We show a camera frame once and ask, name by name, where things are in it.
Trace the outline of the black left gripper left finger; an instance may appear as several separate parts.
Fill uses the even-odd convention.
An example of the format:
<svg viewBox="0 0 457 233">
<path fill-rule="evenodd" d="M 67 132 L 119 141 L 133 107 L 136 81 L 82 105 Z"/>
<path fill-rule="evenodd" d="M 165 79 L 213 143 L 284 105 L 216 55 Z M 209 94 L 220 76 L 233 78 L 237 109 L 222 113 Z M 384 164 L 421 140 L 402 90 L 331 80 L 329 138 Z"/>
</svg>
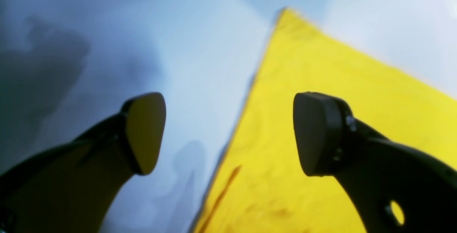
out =
<svg viewBox="0 0 457 233">
<path fill-rule="evenodd" d="M 122 186 L 154 170 L 165 122 L 163 95 L 139 95 L 73 141 L 7 170 L 1 232 L 97 233 Z"/>
</svg>

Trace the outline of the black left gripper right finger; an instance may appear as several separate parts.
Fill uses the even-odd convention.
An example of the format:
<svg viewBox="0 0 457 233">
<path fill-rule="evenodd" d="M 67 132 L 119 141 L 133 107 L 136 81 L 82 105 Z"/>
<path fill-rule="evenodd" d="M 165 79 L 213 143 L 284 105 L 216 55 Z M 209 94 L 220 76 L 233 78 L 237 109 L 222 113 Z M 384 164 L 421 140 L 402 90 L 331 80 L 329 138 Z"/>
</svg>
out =
<svg viewBox="0 0 457 233">
<path fill-rule="evenodd" d="M 456 232 L 456 170 L 450 166 L 391 141 L 331 95 L 296 94 L 293 125 L 305 175 L 335 177 L 368 233 Z"/>
</svg>

